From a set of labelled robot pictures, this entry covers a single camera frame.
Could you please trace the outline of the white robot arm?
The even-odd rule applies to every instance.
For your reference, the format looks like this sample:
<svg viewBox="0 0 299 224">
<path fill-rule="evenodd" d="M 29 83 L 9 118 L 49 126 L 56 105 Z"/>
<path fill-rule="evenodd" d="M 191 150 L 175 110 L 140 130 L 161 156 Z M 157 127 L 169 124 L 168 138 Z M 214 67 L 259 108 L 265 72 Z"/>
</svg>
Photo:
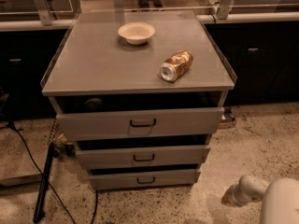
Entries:
<svg viewBox="0 0 299 224">
<path fill-rule="evenodd" d="M 221 203 L 243 207 L 261 202 L 259 224 L 299 224 L 299 181 L 279 178 L 271 183 L 253 175 L 242 175 L 221 198 Z"/>
</svg>

